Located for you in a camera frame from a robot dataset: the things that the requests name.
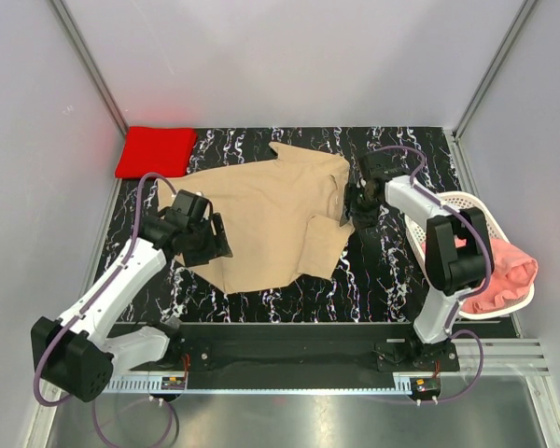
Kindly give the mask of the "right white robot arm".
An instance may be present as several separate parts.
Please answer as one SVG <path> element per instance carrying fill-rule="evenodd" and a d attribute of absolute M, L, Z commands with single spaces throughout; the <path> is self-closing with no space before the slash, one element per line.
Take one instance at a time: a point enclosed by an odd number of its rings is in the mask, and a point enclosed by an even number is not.
<path fill-rule="evenodd" d="M 416 180 L 416 173 L 382 164 L 380 151 L 357 161 L 360 178 L 344 190 L 342 223 L 357 231 L 377 225 L 383 207 L 399 210 L 426 234 L 425 274 L 430 284 L 413 329 L 403 344 L 380 356 L 417 370 L 435 363 L 452 338 L 463 304 L 488 286 L 494 269 L 484 212 L 444 203 Z"/>

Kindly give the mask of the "beige t shirt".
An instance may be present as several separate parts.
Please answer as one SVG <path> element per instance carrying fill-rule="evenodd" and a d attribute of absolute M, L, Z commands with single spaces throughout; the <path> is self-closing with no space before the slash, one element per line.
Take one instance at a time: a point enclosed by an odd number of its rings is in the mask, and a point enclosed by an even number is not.
<path fill-rule="evenodd" d="M 350 164 L 339 154 L 269 144 L 276 157 L 158 181 L 160 208 L 174 191 L 200 192 L 220 213 L 232 255 L 191 268 L 227 294 L 286 287 L 306 274 L 329 280 L 354 228 L 342 223 Z"/>

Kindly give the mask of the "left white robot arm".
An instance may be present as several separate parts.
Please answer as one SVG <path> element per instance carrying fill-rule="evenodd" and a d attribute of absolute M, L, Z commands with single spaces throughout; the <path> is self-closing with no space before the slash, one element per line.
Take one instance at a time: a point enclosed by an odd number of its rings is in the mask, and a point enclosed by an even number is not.
<path fill-rule="evenodd" d="M 180 190 L 171 205 L 140 219 L 139 229 L 95 284 L 56 319 L 31 329 L 34 381 L 47 381 L 83 402 L 95 400 L 111 378 L 155 362 L 165 370 L 182 360 L 177 324 L 145 325 L 109 335 L 138 292 L 174 258 L 188 267 L 231 257 L 222 217 L 202 195 Z"/>

